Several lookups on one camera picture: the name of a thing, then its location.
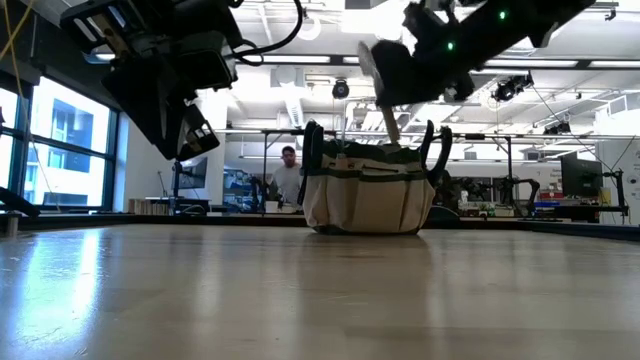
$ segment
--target wooden handle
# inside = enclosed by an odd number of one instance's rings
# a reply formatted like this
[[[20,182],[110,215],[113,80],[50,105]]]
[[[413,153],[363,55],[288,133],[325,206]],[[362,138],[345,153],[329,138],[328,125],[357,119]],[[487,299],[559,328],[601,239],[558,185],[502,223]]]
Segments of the wooden handle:
[[[383,107],[382,116],[384,117],[384,124],[387,126],[387,133],[389,134],[389,139],[391,139],[392,145],[398,145],[398,140],[400,140],[400,131],[398,131],[398,123],[396,122],[396,118],[393,116],[393,109],[389,107]]]

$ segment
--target window frame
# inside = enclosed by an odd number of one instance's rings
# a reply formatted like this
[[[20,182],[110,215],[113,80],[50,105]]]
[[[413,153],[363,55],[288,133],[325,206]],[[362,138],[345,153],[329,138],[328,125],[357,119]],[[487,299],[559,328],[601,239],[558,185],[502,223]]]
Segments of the window frame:
[[[8,74],[2,74],[0,76],[0,87],[11,91],[13,93],[17,93],[17,86],[15,77],[13,79],[13,85],[11,85],[10,81],[7,81]],[[49,147],[53,147],[60,150],[67,150],[74,153],[88,155],[90,157],[97,157],[104,160],[104,177],[103,177],[103,186],[102,186],[102,205],[101,206],[76,206],[76,205],[60,205],[60,210],[113,210],[113,194],[115,187],[115,162],[116,162],[116,144],[118,138],[118,118],[120,116],[120,111],[118,109],[114,109],[113,107],[95,99],[94,97],[74,88],[73,86],[69,86],[61,79],[52,77],[52,76],[42,76],[43,78],[47,78],[51,81],[54,81],[61,86],[66,87],[69,90],[72,90],[79,95],[82,95],[96,103],[105,106],[109,110],[109,121],[107,127],[107,147],[106,152],[101,153],[98,151],[94,151],[91,149],[84,148],[82,146],[69,144],[63,141],[54,140],[51,138],[46,138],[40,135],[32,134],[33,140],[36,144],[43,144]],[[31,129],[27,129],[27,120],[31,119],[32,111],[33,111],[33,95],[35,93],[35,86],[31,84],[26,84],[24,81],[22,82],[23,93],[25,95],[25,99],[21,99],[18,95],[18,104],[16,111],[16,122],[14,128],[5,128],[2,131],[2,136],[10,136],[13,138],[13,152],[11,158],[10,172],[9,172],[9,190],[14,193],[19,194],[20,196],[24,196],[25,190],[24,186],[26,183],[26,175],[27,175],[27,160],[28,160],[28,152],[31,147],[30,141],[25,141],[25,138],[30,133]],[[21,106],[21,101],[25,101],[27,114],[23,114],[23,107]],[[41,205],[34,204],[38,209],[43,211],[54,211],[57,210],[58,207],[55,205]],[[0,205],[0,210],[6,210],[4,205]]]

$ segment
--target person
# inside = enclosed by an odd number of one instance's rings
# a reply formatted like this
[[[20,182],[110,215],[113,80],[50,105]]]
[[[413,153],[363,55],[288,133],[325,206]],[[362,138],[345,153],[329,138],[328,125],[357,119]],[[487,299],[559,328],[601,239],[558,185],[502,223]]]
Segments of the person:
[[[296,162],[296,150],[291,146],[285,146],[282,149],[282,162],[284,165],[273,173],[273,181],[278,187],[278,193],[282,196],[282,202],[299,209],[298,193],[302,177],[300,164]]]

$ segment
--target canvas tool bag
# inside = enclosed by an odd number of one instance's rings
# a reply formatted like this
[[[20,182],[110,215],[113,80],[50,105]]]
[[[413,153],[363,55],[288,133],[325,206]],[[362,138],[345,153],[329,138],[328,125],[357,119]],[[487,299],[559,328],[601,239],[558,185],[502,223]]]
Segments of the canvas tool bag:
[[[449,158],[452,133],[443,128],[440,158],[427,170],[434,140],[429,121],[417,150],[397,145],[327,141],[324,129],[305,129],[299,203],[307,223],[320,233],[415,234],[425,223],[437,183]]]

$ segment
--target yellow cable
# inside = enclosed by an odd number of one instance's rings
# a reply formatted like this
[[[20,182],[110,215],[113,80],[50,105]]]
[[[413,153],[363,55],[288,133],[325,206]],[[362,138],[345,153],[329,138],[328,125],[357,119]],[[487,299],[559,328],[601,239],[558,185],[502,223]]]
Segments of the yellow cable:
[[[18,34],[18,32],[20,32],[20,27],[21,24],[24,24],[25,19],[28,17],[29,12],[31,10],[31,6],[33,5],[33,3],[35,2],[35,0],[31,0],[31,2],[29,3],[29,6],[27,7],[27,11],[25,12],[25,14],[23,15],[22,19],[20,20],[20,24],[18,25],[18,27],[16,27],[16,30],[11,33],[11,23],[10,23],[10,19],[9,19],[9,4],[8,2],[5,2],[5,6],[4,6],[4,19],[5,22],[7,23],[7,35],[9,36],[9,42],[7,43],[7,45],[5,46],[5,50],[10,50],[11,51],[11,60],[13,63],[13,71],[16,74],[16,83],[18,86],[18,95],[20,95],[20,105],[22,106],[22,113],[25,114],[26,118],[27,118],[27,133],[29,134],[29,139],[28,141],[31,142],[31,144],[33,145],[33,151],[36,155],[36,161],[38,162],[38,166],[40,167],[40,171],[42,171],[42,177],[44,177],[44,182],[47,185],[47,189],[49,189],[49,193],[51,194],[51,196],[53,197],[53,201],[56,204],[56,208],[58,209],[59,213],[62,213],[62,211],[60,210],[60,204],[58,203],[58,197],[56,196],[56,194],[51,190],[51,185],[49,185],[49,179],[47,179],[47,175],[44,172],[44,167],[42,166],[42,163],[40,162],[40,157],[38,156],[38,148],[36,147],[36,142],[33,138],[33,134],[31,134],[31,119],[29,118],[29,111],[27,110],[26,106],[24,105],[23,99],[25,99],[24,97],[24,93],[22,92],[22,84],[20,83],[20,71],[18,70],[18,60],[16,59],[16,52],[13,46],[13,41],[16,37],[16,35]],[[0,56],[0,60],[2,60],[2,57],[6,54],[6,51],[3,50],[2,54]]]

